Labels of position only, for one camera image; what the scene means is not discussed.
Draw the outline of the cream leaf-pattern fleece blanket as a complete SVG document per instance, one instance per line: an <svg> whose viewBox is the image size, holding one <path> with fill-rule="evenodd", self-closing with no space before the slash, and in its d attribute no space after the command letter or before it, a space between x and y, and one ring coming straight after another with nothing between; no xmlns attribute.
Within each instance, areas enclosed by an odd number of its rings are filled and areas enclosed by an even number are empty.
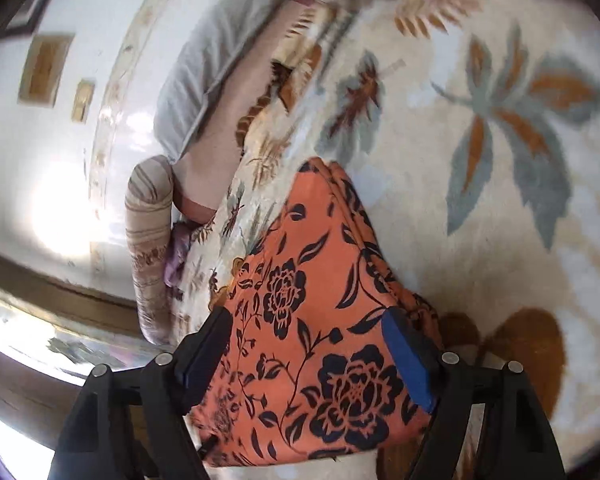
<svg viewBox="0 0 600 480"><path fill-rule="evenodd" d="M600 22L566 0L313 3L271 58L242 159L196 231L176 338L310 158L336 162L386 263L477 363L526 368L567 468L600 443Z"/></svg>

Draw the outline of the orange black floral blouse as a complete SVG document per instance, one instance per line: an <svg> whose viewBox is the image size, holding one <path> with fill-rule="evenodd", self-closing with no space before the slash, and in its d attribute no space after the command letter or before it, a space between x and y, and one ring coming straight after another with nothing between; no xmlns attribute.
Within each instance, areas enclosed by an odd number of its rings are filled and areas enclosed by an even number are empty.
<svg viewBox="0 0 600 480"><path fill-rule="evenodd" d="M438 339L437 312L386 263L358 193L336 162L308 159L282 211L235 272L233 333L190 412L213 467L365 452L419 437L429 418L381 333L399 308Z"/></svg>

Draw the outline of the grey pillow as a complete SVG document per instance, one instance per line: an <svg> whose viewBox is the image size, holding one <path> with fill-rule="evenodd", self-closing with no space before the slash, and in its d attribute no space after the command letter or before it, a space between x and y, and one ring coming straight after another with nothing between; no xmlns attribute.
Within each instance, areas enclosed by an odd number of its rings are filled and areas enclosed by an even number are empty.
<svg viewBox="0 0 600 480"><path fill-rule="evenodd" d="M169 162L195 143L225 81L288 0L215 0L193 28L163 84L154 135Z"/></svg>

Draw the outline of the stained glass wooden door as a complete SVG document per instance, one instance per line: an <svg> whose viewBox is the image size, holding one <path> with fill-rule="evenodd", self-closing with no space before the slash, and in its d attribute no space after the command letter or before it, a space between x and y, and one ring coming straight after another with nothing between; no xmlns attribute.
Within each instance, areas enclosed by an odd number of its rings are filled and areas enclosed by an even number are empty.
<svg viewBox="0 0 600 480"><path fill-rule="evenodd" d="M79 388L97 364L126 370L159 348L135 304L70 286L0 256L0 459L16 479L44 479Z"/></svg>

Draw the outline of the striped cylindrical bolster pillow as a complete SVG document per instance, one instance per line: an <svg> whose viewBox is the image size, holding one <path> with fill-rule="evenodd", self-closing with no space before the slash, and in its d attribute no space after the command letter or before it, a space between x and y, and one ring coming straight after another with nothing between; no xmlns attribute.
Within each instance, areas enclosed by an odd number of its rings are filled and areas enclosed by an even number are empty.
<svg viewBox="0 0 600 480"><path fill-rule="evenodd" d="M171 306L164 284L171 236L173 172L163 155L137 164L126 187L125 236L128 243L140 331L151 344L167 344Z"/></svg>

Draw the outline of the pink quilted bed sheet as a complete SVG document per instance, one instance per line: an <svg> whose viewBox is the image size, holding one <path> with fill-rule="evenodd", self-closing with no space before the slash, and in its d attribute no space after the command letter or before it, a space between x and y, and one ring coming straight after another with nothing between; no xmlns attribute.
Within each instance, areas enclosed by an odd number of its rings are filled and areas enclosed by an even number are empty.
<svg viewBox="0 0 600 480"><path fill-rule="evenodd" d="M173 165L173 203L186 221L205 224L221 205L242 159L246 132L256 116L253 107L271 83L273 52L313 3L290 0L274 13L225 79L199 138Z"/></svg>

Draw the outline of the purple cloth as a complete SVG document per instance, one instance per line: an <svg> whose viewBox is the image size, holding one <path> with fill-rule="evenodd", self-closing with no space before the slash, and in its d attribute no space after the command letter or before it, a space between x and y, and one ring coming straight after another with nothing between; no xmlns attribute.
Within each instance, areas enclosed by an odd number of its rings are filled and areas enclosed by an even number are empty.
<svg viewBox="0 0 600 480"><path fill-rule="evenodd" d="M192 226L187 222L179 221L173 225L169 245L166 248L166 263L163 272L164 284L170 288L180 284L192 241L192 233Z"/></svg>

